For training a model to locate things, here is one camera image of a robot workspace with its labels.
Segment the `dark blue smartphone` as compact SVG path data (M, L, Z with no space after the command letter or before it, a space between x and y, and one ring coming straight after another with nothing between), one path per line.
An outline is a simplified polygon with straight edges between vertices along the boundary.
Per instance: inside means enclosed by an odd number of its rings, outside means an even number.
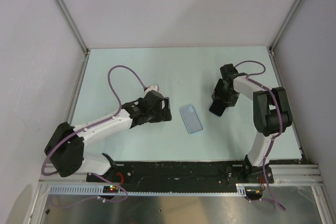
M216 99L213 101L213 103L211 104L209 111L216 115L221 117L225 111L225 109L227 108L226 103L220 99Z

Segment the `translucent blue phone case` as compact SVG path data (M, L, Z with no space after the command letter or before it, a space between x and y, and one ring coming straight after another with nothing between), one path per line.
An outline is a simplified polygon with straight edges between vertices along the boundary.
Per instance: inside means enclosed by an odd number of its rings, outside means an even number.
M189 134L195 134L203 130L203 126L192 104L180 107L180 115Z

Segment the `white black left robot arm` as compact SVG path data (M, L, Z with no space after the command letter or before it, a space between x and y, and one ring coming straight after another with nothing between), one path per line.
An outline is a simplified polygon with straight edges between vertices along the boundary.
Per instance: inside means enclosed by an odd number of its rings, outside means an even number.
M109 135L171 119L169 98L150 90L144 97L121 105L119 110L95 122L77 126L59 124L45 147L45 154L60 177L91 173L109 182L117 174L113 159L106 153L90 154L86 148Z

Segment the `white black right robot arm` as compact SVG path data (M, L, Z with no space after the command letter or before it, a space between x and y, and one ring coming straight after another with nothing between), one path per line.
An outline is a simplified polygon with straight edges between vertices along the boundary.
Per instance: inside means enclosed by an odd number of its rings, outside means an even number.
M241 167L225 168L230 184L269 182L269 154L278 138L292 125L292 113L285 88L268 88L253 80L249 74L239 72L233 64L220 68L221 78L212 94L209 111L222 116L225 109L234 107L240 95L253 103L253 123L257 130L253 146Z

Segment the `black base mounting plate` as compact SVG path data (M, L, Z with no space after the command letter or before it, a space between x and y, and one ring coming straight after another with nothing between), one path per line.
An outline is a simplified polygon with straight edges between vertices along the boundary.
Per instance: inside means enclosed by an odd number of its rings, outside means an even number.
M157 193L233 193L236 184L274 183L269 166L243 161L117 162L103 177L126 191Z

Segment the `aluminium front frame rail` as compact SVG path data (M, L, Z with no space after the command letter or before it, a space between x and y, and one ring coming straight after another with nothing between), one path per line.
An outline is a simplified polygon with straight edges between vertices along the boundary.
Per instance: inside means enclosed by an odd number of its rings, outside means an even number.
M270 165L274 184L282 186L324 185L318 165Z

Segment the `right aluminium frame post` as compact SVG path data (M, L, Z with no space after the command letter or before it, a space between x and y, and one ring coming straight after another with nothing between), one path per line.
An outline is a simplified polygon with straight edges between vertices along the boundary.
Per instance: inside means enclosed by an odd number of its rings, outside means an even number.
M280 43L282 37L285 35L287 29L289 28L290 24L294 20L297 12L299 11L304 1L305 0L294 0L293 3L291 4L283 22L280 25L280 28L276 32L276 35L268 48L271 54L274 54L276 47Z

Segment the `aluminium frame post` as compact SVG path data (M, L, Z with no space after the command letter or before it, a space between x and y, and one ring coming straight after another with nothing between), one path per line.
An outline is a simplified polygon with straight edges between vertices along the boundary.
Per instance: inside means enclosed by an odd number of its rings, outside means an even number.
M276 35L268 48L271 54L274 54L276 47L280 43L282 37L285 35L287 29L289 28L290 24L294 20L297 12L299 11L304 1L305 0L294 0L293 3L291 4L283 22L280 25L280 28L276 32Z
M81 51L84 53L84 56L86 57L88 55L89 49L82 37L82 35L80 34L80 31L74 21L74 19L71 16L70 11L68 10L66 3L64 0L54 0L56 3L56 6L58 7L58 9L60 10L66 24L68 25L70 31L72 32L72 34L74 35L78 45L81 48Z

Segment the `left aluminium frame post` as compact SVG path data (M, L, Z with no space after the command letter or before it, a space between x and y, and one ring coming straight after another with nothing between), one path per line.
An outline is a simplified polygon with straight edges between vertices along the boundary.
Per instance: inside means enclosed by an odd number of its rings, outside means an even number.
M66 3L64 0L54 0L56 3L56 6L58 7L58 9L60 10L66 24L68 25L70 31L72 32L72 34L74 35L78 45L81 48L81 51L84 53L84 56L86 57L88 55L89 49L82 37L82 35L80 34L80 31L74 21L74 19L71 16L70 11L68 10Z

